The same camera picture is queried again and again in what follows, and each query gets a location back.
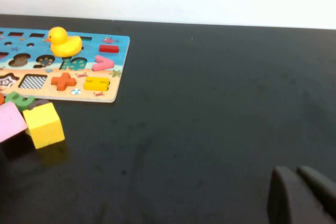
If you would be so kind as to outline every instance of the yellow duck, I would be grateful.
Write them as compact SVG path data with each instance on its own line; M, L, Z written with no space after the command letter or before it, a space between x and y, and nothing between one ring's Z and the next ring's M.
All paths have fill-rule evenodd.
M62 27L52 28L46 41L51 42L51 51L57 57L71 57L82 49L82 39L79 36L68 36Z

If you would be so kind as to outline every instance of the black table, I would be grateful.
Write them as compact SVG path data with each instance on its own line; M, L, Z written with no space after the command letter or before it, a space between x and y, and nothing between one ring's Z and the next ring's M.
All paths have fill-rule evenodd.
M2 144L0 223L267 223L275 166L336 180L336 31L0 15L54 26L131 37L118 96Z

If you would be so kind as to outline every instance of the green wooden block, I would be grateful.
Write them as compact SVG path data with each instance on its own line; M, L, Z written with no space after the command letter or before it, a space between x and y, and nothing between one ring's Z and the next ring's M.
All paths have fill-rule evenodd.
M35 97L30 96L26 99L15 91L10 93L5 99L5 102L14 102L20 112L27 110L28 106L34 101Z

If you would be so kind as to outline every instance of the blue puzzle background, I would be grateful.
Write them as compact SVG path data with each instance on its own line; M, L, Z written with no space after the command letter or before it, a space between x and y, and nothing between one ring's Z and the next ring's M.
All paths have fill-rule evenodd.
M48 37L48 30L21 29L21 28L0 28L0 68L9 69L33 69L33 66L39 64L36 60L40 56L53 55L50 50L50 43L45 39ZM114 61L116 66L123 67L127 55L130 38L128 36L89 34L68 32L69 36L81 36L83 50L73 56L70 60L77 57L85 58L90 68L95 63L95 56L102 55ZM119 46L119 53L99 52L99 45ZM22 67L11 67L8 65L10 60L17 54L29 54L28 64ZM63 63L62 58L55 57L55 61L47 68L59 68Z

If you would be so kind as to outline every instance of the number puzzle piece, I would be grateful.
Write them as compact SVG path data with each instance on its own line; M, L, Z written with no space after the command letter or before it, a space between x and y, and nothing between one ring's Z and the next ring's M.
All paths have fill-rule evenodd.
M51 85L56 85L58 91L64 91L67 86L75 86L75 78L70 78L69 73L63 73L61 77L52 77Z
M0 106L0 143L27 129L27 124L14 102Z
M84 83L84 89L86 90L97 90L97 91L107 91L110 80L108 78L99 77L86 77L86 82Z
M41 99L41 100L36 100L34 102L32 102L29 106L28 106L28 109L29 110L32 110L33 108L37 107L37 106L40 106L40 105L43 105L43 104L47 104L49 103L48 100L45 100L45 99Z
M24 110L23 116L28 125L26 133L31 136L35 148L39 149L65 139L62 123L53 103Z
M119 47L118 46L112 46L112 45L100 45L99 46L99 51L100 52L119 52Z
M94 64L92 66L93 71L101 71L109 68L114 68L113 60L107 59L101 55L96 56L96 62L97 64Z
M18 94L15 91L10 93L5 99L5 102L14 102L20 112L26 110L28 106L34 101L35 97L30 96L26 99L24 96Z
M0 105L5 103L5 98L2 94L0 94Z

